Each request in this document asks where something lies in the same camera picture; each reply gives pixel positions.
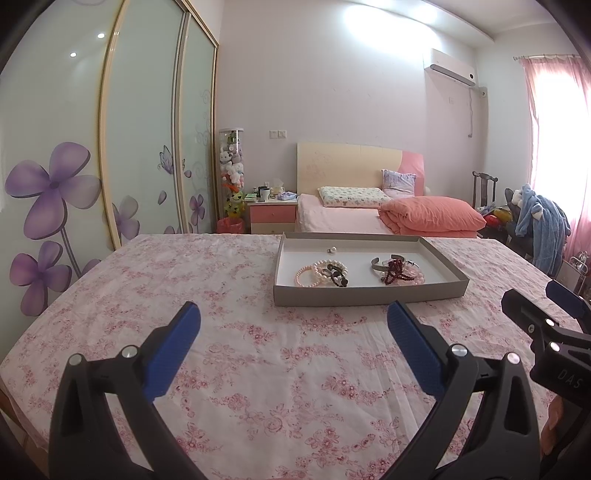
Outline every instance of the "shallow cardboard tray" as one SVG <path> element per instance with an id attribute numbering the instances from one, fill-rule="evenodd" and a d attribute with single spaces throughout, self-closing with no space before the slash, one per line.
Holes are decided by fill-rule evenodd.
<path id="1" fill-rule="evenodd" d="M 337 253 L 330 255 L 327 249 L 333 246 Z M 371 268 L 371 260 L 375 257 L 386 260 L 391 254 L 414 261 L 425 275 L 425 283 L 409 286 L 381 283 L 379 274 Z M 317 288 L 296 286 L 294 278 L 301 267 L 329 259 L 347 266 L 346 288 L 332 284 Z M 302 275 L 302 282 L 306 280 L 313 281 L 310 272 Z M 420 236 L 286 232 L 277 253 L 273 297 L 275 305 L 280 307 L 385 305 L 396 300 L 411 303 L 461 297 L 468 282 L 461 270 Z"/>

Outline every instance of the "cup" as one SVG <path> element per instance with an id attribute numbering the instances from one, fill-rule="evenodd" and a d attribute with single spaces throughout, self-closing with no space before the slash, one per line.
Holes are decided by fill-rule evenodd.
<path id="1" fill-rule="evenodd" d="M 268 187 L 265 187 L 260 190 L 260 193 L 261 193 L 261 200 L 263 202 L 267 202 L 269 200 L 269 195 L 271 194 L 271 189 Z"/>

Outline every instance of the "patterned pillow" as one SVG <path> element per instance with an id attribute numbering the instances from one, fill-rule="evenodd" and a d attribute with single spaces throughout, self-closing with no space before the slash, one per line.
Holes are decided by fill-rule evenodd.
<path id="1" fill-rule="evenodd" d="M 325 207 L 378 208 L 390 199 L 376 188 L 321 187 L 318 192 Z"/>
<path id="2" fill-rule="evenodd" d="M 414 197 L 414 183 L 417 176 L 414 173 L 398 173 L 392 170 L 382 170 L 382 190 L 392 199 Z"/>

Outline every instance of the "flower stem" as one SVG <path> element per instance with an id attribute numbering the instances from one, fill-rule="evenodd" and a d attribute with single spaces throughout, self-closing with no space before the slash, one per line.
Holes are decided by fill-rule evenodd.
<path id="1" fill-rule="evenodd" d="M 61 238 L 64 241 L 64 247 L 66 248 L 66 253 L 68 254 L 68 257 L 70 257 L 70 262 L 72 263 L 72 267 L 74 268 L 74 273 L 76 274 L 76 276 L 78 278 L 80 278 L 82 276 L 82 271 L 80 270 L 80 267 L 78 266 L 78 262 L 76 261 L 76 258 L 74 257 L 74 252 L 72 251 L 72 247 L 70 246 L 70 240 L 68 239 L 68 234 L 66 233 L 66 227 L 62 228 L 60 230 L 61 232 Z"/>

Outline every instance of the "pink drawer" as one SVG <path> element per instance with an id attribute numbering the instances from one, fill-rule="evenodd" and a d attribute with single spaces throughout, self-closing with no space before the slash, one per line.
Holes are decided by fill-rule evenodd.
<path id="1" fill-rule="evenodd" d="M 252 205 L 251 223 L 294 223 L 296 205 Z"/>

